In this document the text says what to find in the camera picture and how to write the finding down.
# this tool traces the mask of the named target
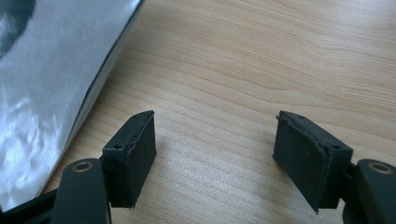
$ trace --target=textured black surface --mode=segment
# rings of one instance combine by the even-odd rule
[[[112,207],[134,207],[156,155],[154,112],[134,115],[103,148]]]
[[[277,118],[274,159],[315,211],[336,208],[352,149],[303,116],[280,111]]]

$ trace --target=black plastic arm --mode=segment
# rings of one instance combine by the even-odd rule
[[[280,111],[274,159],[311,207],[346,202],[345,223],[396,223],[396,169],[381,161],[350,162],[352,148],[311,120]]]
[[[154,112],[131,117],[103,156],[69,164],[60,187],[5,213],[0,223],[111,223],[109,203],[133,207],[156,156]]]

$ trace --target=glossy cover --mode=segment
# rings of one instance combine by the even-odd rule
[[[0,205],[45,186],[141,0],[0,0]]]

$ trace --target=light wood surface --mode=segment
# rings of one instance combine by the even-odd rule
[[[148,0],[46,191],[150,109],[158,155],[114,223],[342,223],[274,162],[276,114],[396,165],[396,2]]]

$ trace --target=round hole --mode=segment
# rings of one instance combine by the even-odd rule
[[[81,162],[81,163],[73,166],[73,171],[81,173],[81,172],[90,170],[91,168],[92,168],[92,163],[88,162],[88,161],[84,161],[84,162]]]
[[[120,149],[122,147],[123,147],[123,144],[117,144],[117,145],[114,146],[115,149]]]
[[[378,162],[369,163],[369,167],[384,175],[390,175],[393,173],[393,171],[387,165]]]

